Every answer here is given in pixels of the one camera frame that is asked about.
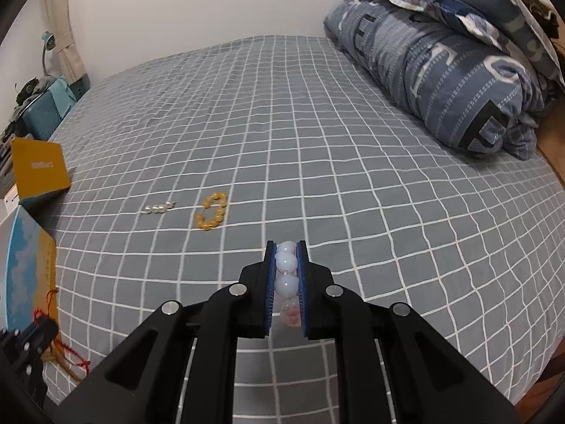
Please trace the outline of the blue yellow cardboard box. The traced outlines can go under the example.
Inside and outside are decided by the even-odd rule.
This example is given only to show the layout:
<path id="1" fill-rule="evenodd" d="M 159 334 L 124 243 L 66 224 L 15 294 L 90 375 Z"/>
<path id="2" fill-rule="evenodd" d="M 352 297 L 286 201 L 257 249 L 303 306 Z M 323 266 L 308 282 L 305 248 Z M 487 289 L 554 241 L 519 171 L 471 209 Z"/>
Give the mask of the blue yellow cardboard box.
<path id="1" fill-rule="evenodd" d="M 36 310 L 58 317 L 55 239 L 40 226 L 39 211 L 71 187 L 61 145 L 25 138 L 11 142 L 18 203 L 8 216 L 10 233 L 1 259 L 1 326 L 31 324 Z"/>

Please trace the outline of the wooden bed headboard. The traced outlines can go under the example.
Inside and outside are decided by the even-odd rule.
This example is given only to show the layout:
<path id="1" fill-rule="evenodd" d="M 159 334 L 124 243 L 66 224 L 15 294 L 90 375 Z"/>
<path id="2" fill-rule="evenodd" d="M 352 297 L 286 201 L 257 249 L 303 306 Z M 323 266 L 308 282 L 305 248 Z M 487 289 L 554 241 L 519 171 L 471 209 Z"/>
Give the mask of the wooden bed headboard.
<path id="1" fill-rule="evenodd" d="M 564 95 L 552 106 L 548 117 L 543 118 L 537 131 L 537 147 L 553 171 L 564 185 Z M 564 382 L 564 339 L 561 339 L 550 362 L 544 368 L 540 378 L 526 395 L 515 405 L 520 420 L 526 423 L 542 407 L 548 405 L 550 397 L 557 392 L 557 387 Z"/>

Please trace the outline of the grey checked bed sheet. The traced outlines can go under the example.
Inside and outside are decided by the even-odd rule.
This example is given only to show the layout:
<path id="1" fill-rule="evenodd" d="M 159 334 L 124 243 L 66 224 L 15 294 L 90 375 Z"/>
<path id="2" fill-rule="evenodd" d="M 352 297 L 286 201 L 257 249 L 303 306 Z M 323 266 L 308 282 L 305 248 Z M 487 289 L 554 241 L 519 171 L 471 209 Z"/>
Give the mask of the grey checked bed sheet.
<path id="1" fill-rule="evenodd" d="M 564 189 L 540 155 L 457 154 L 326 39 L 258 36 L 92 88 L 52 136 L 58 332 L 85 376 L 166 301 L 207 301 L 274 242 L 271 324 L 238 340 L 229 423 L 342 423 L 304 336 L 296 245 L 405 302 L 514 406 L 564 336 Z M 80 384 L 48 369 L 58 405 Z"/>

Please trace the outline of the teal suitcase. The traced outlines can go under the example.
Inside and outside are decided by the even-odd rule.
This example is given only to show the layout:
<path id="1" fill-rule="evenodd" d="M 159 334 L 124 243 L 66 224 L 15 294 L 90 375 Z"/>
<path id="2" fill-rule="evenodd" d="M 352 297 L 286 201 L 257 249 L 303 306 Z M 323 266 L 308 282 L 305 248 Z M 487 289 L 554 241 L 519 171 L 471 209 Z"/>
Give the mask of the teal suitcase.
<path id="1" fill-rule="evenodd" d="M 23 108 L 22 119 L 35 140 L 48 141 L 77 103 L 68 82 L 58 77 Z"/>

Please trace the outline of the blue grey folded duvet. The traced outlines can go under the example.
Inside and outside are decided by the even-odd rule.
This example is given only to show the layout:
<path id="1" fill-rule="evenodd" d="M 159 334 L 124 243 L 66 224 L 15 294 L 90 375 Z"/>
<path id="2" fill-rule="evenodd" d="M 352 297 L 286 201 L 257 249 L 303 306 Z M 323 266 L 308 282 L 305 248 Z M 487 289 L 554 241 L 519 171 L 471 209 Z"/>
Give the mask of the blue grey folded duvet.
<path id="1" fill-rule="evenodd" d="M 545 108 L 537 75 L 520 60 L 387 0 L 344 0 L 324 26 L 441 143 L 468 155 L 503 149 L 527 160 Z"/>

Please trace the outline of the teal desk lamp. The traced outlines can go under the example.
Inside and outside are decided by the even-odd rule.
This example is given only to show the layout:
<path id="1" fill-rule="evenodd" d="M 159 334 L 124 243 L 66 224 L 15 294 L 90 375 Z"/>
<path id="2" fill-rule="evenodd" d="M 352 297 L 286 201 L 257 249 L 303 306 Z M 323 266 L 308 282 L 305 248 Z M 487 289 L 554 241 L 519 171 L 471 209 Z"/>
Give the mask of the teal desk lamp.
<path id="1" fill-rule="evenodd" d="M 51 32 L 44 32 L 41 37 L 43 41 L 43 49 L 42 49 L 42 57 L 41 57 L 41 64 L 42 64 L 42 71 L 44 76 L 48 76 L 48 70 L 46 66 L 46 54 L 49 51 L 53 51 L 55 49 L 56 41 L 55 36 Z"/>

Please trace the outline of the beige left curtain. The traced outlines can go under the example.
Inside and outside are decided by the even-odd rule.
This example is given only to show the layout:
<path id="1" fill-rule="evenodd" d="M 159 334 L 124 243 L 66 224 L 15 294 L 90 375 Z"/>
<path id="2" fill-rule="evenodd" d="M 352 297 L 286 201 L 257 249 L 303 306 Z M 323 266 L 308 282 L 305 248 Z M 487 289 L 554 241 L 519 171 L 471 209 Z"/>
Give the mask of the beige left curtain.
<path id="1" fill-rule="evenodd" d="M 48 31 L 55 37 L 55 58 L 62 76 L 70 85 L 89 86 L 86 68 L 78 53 L 71 20 L 69 0 L 41 0 Z"/>

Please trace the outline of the grey patterned pillow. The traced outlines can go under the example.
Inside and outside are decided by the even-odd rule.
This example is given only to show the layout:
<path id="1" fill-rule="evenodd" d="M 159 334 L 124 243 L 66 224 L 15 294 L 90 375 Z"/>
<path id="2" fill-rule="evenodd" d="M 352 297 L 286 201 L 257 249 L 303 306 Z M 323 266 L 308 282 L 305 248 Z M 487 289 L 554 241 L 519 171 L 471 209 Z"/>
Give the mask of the grey patterned pillow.
<path id="1" fill-rule="evenodd" d="M 389 0 L 404 9 L 426 12 L 438 21 L 468 32 L 564 85 L 557 51 L 522 0 Z"/>

